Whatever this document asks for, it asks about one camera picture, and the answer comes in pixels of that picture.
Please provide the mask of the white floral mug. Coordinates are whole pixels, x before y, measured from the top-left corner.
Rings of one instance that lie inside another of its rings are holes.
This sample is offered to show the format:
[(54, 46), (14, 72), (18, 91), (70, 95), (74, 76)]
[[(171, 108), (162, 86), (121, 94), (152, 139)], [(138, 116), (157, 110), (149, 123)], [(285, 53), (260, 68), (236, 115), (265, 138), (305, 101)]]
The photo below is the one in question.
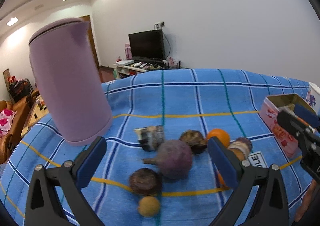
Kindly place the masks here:
[(317, 115), (320, 114), (320, 88), (313, 82), (309, 82), (306, 102)]

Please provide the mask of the wooden coffee table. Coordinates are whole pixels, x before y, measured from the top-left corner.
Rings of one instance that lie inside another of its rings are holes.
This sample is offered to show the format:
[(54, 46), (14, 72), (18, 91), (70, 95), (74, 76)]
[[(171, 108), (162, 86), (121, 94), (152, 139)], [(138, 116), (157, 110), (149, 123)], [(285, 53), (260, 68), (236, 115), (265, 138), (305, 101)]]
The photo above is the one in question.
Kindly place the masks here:
[(48, 113), (49, 111), (44, 100), (40, 95), (37, 96), (25, 121), (21, 137), (23, 138), (30, 129)]

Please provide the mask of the black wifi router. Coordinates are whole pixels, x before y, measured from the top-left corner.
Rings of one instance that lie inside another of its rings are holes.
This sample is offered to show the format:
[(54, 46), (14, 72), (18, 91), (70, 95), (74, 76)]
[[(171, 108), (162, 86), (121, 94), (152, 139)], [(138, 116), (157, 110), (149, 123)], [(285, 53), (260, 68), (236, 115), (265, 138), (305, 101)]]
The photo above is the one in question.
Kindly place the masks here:
[(181, 62), (171, 59), (169, 61), (169, 66), (170, 66), (171, 69), (181, 69)]

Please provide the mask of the orange leather sofa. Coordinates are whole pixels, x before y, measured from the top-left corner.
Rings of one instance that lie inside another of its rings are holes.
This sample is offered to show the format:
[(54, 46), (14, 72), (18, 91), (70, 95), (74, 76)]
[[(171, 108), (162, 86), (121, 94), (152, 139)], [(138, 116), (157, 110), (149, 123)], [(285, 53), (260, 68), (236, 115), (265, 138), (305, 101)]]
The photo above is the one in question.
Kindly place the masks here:
[(14, 151), (14, 148), (21, 141), (21, 133), (25, 122), (29, 118), (29, 113), (37, 96), (39, 90), (36, 89), (17, 103), (13, 104), (11, 101), (1, 101), (1, 112), (9, 110), (14, 112), (11, 127), (7, 133), (1, 130), (1, 164), (4, 164)]

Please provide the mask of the brown dried mangosteen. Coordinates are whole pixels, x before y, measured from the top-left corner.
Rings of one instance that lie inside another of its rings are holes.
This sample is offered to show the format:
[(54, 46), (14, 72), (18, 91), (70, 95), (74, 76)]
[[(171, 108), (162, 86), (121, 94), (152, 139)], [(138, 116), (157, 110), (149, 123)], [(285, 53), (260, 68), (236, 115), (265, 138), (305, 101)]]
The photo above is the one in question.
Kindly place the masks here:
[(181, 134), (179, 140), (185, 142), (193, 154), (201, 154), (207, 148), (207, 140), (200, 131), (187, 130)]

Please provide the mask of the black television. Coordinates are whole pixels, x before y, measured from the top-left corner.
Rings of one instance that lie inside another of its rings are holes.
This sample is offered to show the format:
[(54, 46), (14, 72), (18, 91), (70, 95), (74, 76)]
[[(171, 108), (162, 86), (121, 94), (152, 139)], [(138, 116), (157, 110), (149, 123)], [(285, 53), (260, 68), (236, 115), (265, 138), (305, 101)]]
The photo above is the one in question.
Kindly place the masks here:
[(164, 60), (163, 32), (148, 30), (128, 35), (133, 59)]

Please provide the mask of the yellow brown longan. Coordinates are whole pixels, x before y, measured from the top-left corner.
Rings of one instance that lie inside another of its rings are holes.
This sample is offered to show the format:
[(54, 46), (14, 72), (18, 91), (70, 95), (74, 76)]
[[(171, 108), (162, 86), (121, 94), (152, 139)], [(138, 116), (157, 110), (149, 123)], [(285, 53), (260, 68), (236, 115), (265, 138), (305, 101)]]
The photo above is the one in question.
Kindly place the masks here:
[(138, 204), (138, 212), (143, 217), (156, 216), (161, 208), (159, 200), (153, 196), (143, 197)]

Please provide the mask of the purple round turnip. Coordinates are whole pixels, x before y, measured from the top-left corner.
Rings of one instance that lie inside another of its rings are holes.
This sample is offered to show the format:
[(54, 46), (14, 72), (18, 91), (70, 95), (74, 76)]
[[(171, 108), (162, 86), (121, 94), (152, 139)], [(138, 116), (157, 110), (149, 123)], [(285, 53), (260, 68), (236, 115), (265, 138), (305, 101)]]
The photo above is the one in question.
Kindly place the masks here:
[(167, 140), (159, 146), (155, 158), (144, 158), (142, 161), (157, 166), (164, 177), (183, 179), (188, 176), (193, 165), (193, 153), (185, 142)]

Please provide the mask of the dark mangosteen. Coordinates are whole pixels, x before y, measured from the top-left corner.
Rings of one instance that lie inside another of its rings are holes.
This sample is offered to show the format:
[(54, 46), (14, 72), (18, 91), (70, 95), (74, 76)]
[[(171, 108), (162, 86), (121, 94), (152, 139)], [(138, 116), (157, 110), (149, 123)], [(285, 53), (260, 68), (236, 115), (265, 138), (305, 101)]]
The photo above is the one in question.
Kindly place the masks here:
[(155, 195), (162, 190), (162, 178), (152, 169), (142, 168), (130, 175), (129, 187), (139, 195)]

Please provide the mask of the pink box beside television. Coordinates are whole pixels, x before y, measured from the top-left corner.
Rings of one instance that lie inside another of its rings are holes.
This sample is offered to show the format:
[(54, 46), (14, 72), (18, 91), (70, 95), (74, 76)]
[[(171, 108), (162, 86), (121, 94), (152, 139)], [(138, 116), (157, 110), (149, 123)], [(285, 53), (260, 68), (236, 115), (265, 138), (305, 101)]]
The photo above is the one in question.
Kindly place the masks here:
[(127, 60), (132, 60), (131, 46), (129, 43), (125, 44), (125, 55)]

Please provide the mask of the wall power socket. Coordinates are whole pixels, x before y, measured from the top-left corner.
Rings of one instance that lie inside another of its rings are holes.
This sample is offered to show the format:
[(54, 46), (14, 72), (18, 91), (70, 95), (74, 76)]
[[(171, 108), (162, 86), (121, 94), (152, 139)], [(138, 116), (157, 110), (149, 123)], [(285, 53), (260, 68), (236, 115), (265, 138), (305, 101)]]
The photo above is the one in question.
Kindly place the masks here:
[(154, 25), (155, 29), (162, 29), (163, 27), (165, 27), (165, 23), (164, 22), (157, 22)]

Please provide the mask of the white tv stand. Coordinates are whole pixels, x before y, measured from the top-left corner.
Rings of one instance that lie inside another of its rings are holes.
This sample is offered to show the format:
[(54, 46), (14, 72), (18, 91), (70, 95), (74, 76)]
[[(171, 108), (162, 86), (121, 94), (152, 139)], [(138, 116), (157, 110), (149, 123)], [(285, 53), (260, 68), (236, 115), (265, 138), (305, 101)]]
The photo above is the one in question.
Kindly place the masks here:
[(142, 74), (150, 71), (159, 71), (171, 69), (168, 60), (162, 61), (134, 61), (117, 60), (114, 65), (114, 77), (116, 80), (127, 78), (132, 75)]

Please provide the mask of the orange tangerine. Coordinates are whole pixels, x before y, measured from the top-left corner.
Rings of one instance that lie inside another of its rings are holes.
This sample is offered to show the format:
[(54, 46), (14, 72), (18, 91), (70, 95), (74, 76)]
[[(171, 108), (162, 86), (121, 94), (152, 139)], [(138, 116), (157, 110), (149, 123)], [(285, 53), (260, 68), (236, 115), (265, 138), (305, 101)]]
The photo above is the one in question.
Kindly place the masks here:
[(217, 178), (218, 178), (218, 181), (220, 183), (220, 186), (226, 187), (225, 181), (223, 180), (223, 177), (221, 176), (219, 171), (217, 171)]
[(206, 136), (206, 140), (209, 140), (210, 138), (216, 137), (219, 139), (219, 141), (223, 144), (224, 147), (228, 147), (230, 145), (230, 136), (229, 134), (220, 128), (214, 128), (212, 129)]

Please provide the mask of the brown wooden door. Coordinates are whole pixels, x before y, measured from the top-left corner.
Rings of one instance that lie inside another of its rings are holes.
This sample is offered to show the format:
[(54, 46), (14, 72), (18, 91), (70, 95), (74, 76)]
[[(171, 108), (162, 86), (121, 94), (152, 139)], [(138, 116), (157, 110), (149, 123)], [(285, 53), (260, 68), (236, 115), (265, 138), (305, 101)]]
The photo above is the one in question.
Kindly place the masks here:
[(99, 60), (98, 60), (98, 56), (97, 56), (97, 51), (96, 51), (96, 48), (95, 48), (95, 43), (94, 43), (94, 37), (93, 37), (93, 32), (92, 32), (92, 26), (91, 26), (91, 18), (89, 15), (86, 15), (86, 16), (82, 16), (80, 17), (82, 20), (84, 21), (87, 21), (89, 23), (89, 28), (88, 28), (88, 31), (87, 31), (87, 36), (88, 36), (88, 39), (89, 39), (89, 43), (91, 45), (91, 50), (92, 50), (92, 55), (93, 55), (93, 58), (94, 58), (94, 61), (95, 61), (95, 65), (96, 65), (96, 68), (98, 69), (99, 68)]

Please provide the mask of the pink floral cushion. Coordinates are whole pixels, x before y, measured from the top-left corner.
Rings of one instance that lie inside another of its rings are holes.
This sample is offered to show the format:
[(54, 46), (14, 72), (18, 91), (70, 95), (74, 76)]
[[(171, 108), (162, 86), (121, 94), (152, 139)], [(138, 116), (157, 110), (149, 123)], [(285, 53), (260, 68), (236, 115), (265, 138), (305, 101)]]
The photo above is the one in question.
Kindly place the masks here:
[(0, 113), (0, 136), (8, 134), (12, 127), (13, 119), (16, 115), (15, 111), (3, 109)]

